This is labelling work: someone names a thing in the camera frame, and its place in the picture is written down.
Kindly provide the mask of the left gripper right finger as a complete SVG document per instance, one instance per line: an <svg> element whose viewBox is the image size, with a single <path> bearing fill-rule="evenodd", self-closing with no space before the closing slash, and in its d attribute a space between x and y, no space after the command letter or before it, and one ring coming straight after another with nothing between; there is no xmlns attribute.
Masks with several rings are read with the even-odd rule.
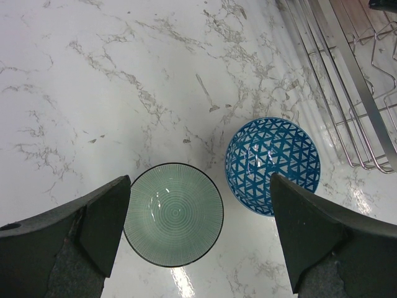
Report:
<svg viewBox="0 0 397 298"><path fill-rule="evenodd" d="M319 197L279 174L270 198L298 297L396 297L396 226Z"/></svg>

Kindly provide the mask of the pale green ribbed bowl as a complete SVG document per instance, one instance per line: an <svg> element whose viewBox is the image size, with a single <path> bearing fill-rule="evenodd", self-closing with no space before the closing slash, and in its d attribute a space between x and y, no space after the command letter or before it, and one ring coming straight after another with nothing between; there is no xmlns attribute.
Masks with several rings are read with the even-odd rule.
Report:
<svg viewBox="0 0 397 298"><path fill-rule="evenodd" d="M163 163L132 182L123 232L145 261L177 268L212 249L224 217L223 199L207 174L185 163Z"/></svg>

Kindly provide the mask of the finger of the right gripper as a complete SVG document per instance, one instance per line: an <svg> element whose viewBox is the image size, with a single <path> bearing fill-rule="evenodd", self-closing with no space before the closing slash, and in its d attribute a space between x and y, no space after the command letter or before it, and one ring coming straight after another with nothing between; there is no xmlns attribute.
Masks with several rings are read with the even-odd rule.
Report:
<svg viewBox="0 0 397 298"><path fill-rule="evenodd" d="M368 7L379 11L397 11L397 0L369 0Z"/></svg>

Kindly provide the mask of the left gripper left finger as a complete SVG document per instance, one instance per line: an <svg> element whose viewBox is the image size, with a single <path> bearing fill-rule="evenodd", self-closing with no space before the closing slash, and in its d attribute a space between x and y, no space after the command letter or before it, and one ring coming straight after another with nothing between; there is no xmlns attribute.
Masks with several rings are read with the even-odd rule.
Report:
<svg viewBox="0 0 397 298"><path fill-rule="evenodd" d="M122 236L129 176L1 227L1 297L100 297Z"/></svg>

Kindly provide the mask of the blue triangle pattern bowl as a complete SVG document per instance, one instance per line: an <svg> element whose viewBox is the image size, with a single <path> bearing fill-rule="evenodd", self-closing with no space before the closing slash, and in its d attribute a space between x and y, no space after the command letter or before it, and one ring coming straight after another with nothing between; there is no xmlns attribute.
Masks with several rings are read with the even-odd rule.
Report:
<svg viewBox="0 0 397 298"><path fill-rule="evenodd" d="M314 193L321 174L319 153L310 136L289 120L278 117L252 120L234 134L226 149L226 180L243 206L271 217L273 173Z"/></svg>

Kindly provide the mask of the metal wire dish rack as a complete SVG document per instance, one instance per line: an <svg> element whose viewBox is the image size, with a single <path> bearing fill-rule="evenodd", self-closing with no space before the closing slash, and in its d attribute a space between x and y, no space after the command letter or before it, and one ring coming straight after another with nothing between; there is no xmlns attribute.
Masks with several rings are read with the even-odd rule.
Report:
<svg viewBox="0 0 397 298"><path fill-rule="evenodd" d="M321 116L353 168L396 172L396 14L368 1L281 1Z"/></svg>

